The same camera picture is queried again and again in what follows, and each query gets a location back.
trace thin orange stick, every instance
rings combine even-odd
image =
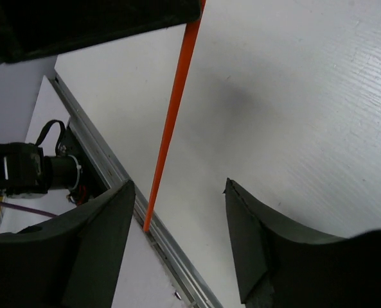
[[[201,13],[203,13],[205,3],[206,0],[200,1]],[[157,192],[159,191],[160,181],[162,179],[162,173],[164,164],[166,163],[170,141],[172,140],[177,113],[179,112],[184,85],[186,84],[186,79],[188,77],[191,56],[193,55],[193,50],[195,49],[197,33],[199,32],[201,19],[202,17],[200,16],[198,21],[187,24],[186,30],[184,31],[183,43],[180,50],[179,61],[177,62],[172,95],[170,96],[169,109],[167,111],[166,122],[164,124],[159,157],[157,158],[156,170],[153,177],[152,190],[150,191],[150,199],[146,213],[145,225],[143,226],[143,230],[145,232],[148,232],[150,228],[150,221],[152,220],[153,216],[154,204],[156,202]]]

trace orange stick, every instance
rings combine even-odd
[[[201,13],[203,13],[206,0],[200,1]],[[177,62],[177,69],[175,75],[175,81],[173,83],[172,95],[170,96],[169,109],[167,111],[166,122],[164,124],[162,142],[159,150],[159,157],[157,158],[156,170],[153,177],[152,190],[150,191],[149,205],[147,208],[145,224],[143,230],[149,231],[150,221],[152,220],[154,204],[156,202],[157,192],[159,191],[160,181],[162,179],[162,173],[164,164],[166,163],[166,157],[169,150],[170,141],[172,140],[173,131],[177,119],[177,113],[179,112],[180,102],[183,95],[184,85],[189,73],[189,67],[191,62],[191,56],[195,49],[197,33],[200,28],[200,21],[191,22],[186,25],[184,31],[182,48],[180,50],[179,61]]]

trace black cylinder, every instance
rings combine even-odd
[[[73,157],[44,157],[48,189],[72,189],[79,172]]]

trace red rod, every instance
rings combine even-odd
[[[203,14],[204,5],[206,0],[200,0],[201,14]],[[166,122],[164,123],[164,130],[162,136],[162,142],[159,150],[159,157],[157,158],[156,170],[153,177],[152,190],[150,191],[149,206],[147,208],[145,225],[143,230],[149,231],[150,221],[152,220],[154,204],[156,202],[157,192],[159,191],[160,181],[162,179],[162,173],[164,164],[166,163],[166,157],[169,150],[170,141],[172,140],[173,131],[177,119],[177,113],[179,112],[180,102],[183,95],[184,85],[189,73],[189,67],[191,62],[191,56],[195,49],[197,33],[200,28],[200,19],[188,23],[186,30],[184,30],[182,48],[180,50],[179,61],[177,62],[177,69],[175,75],[175,81],[173,83],[172,95],[170,96],[169,109],[167,111]]]

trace purple cable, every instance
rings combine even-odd
[[[54,213],[46,212],[45,210],[37,210],[37,209],[31,209],[29,207],[23,207],[22,205],[16,205],[16,204],[11,204],[11,203],[6,203],[0,201],[0,207],[7,207],[9,209],[13,210],[21,210],[23,212],[29,212],[29,213],[34,213],[34,214],[39,214],[47,217],[56,217],[57,215]]]

